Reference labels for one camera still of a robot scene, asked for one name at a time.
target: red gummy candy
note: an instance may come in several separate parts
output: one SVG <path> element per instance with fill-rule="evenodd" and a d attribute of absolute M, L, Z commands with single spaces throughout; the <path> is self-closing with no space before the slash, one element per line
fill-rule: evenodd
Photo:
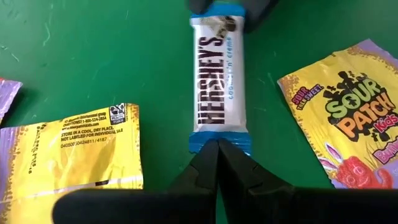
<path fill-rule="evenodd" d="M 367 165 L 356 156 L 351 156 L 338 167 L 337 180 L 353 189 L 391 189 L 392 176 L 390 173 L 385 169 L 379 169 L 377 174 L 381 178 L 381 183 Z"/>

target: hershey's logo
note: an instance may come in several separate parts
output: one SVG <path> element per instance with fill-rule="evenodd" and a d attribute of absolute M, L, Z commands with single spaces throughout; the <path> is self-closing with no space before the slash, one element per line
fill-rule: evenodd
<path fill-rule="evenodd" d="M 223 39 L 200 37 L 198 43 L 198 124 L 224 124 Z M 208 45 L 220 51 L 206 49 Z"/>

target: white wrapper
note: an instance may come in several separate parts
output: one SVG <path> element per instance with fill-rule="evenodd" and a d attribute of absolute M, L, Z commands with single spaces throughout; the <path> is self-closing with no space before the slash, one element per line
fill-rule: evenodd
<path fill-rule="evenodd" d="M 193 15 L 195 29 L 194 132 L 190 150 L 209 139 L 226 138 L 249 153 L 244 100 L 244 10 L 235 4 L 213 5 Z"/>

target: green table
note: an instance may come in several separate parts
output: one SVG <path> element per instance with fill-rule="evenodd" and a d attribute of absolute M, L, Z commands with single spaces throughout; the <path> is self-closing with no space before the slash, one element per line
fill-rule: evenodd
<path fill-rule="evenodd" d="M 331 187 L 276 81 L 367 38 L 398 57 L 397 8 L 395 0 L 281 0 L 245 36 L 255 160 L 291 184 Z M 24 83 L 2 127 L 137 103 L 145 188 L 166 188 L 193 156 L 189 15 L 181 0 L 1 0 L 0 76 Z"/>

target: candy wrapper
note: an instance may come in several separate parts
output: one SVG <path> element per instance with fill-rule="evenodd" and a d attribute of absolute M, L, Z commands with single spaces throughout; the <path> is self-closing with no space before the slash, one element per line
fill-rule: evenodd
<path fill-rule="evenodd" d="M 398 188 L 398 60 L 371 40 L 279 85 L 337 188 Z"/>
<path fill-rule="evenodd" d="M 0 78 L 0 123 L 22 83 Z"/>
<path fill-rule="evenodd" d="M 203 15 L 192 15 L 195 30 L 195 114 L 190 151 L 209 139 L 225 138 L 250 154 L 246 129 L 243 67 L 244 9 L 214 4 Z"/>
<path fill-rule="evenodd" d="M 51 223 L 71 190 L 141 189 L 138 113 L 121 103 L 0 130 L 0 223 Z"/>

